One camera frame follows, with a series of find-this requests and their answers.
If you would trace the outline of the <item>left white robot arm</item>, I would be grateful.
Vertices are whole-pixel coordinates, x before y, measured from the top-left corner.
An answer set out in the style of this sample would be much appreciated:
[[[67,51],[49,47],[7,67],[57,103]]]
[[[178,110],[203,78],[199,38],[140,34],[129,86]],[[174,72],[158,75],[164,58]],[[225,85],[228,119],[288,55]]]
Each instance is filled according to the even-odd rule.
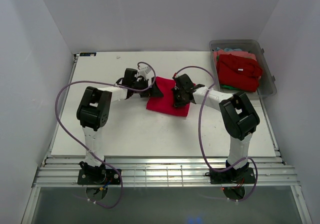
[[[88,86],[80,104],[76,117],[84,133],[84,144],[88,148],[85,160],[80,162],[81,170],[95,184],[106,179],[106,165],[102,152],[102,127],[109,118],[110,107],[113,102],[129,99],[139,94],[141,98],[163,97],[156,84],[156,77],[151,67],[142,69],[127,68],[124,77],[114,86],[96,88]]]

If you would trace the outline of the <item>crimson red t shirt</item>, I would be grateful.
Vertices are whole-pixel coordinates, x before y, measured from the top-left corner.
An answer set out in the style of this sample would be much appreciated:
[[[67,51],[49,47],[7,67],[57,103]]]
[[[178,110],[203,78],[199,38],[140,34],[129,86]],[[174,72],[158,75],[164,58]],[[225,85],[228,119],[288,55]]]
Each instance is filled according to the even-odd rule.
[[[146,104],[146,109],[175,117],[187,117],[190,108],[189,104],[183,107],[174,107],[172,89],[175,87],[175,81],[157,76],[155,83],[162,92],[163,97],[150,97]]]

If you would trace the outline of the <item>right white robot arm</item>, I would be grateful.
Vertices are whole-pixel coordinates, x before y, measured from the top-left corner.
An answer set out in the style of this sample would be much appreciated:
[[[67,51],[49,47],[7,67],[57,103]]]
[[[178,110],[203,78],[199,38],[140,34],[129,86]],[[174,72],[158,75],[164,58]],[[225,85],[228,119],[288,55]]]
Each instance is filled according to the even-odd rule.
[[[260,118],[248,96],[244,92],[227,94],[203,84],[193,84],[187,74],[174,76],[173,106],[184,107],[193,103],[200,105],[198,117],[198,139],[202,157],[210,169],[212,177],[219,181],[237,183],[249,171],[248,153],[253,133],[260,124]],[[204,107],[220,112],[225,130],[230,137],[229,154],[225,168],[210,166],[204,152],[201,121]]]

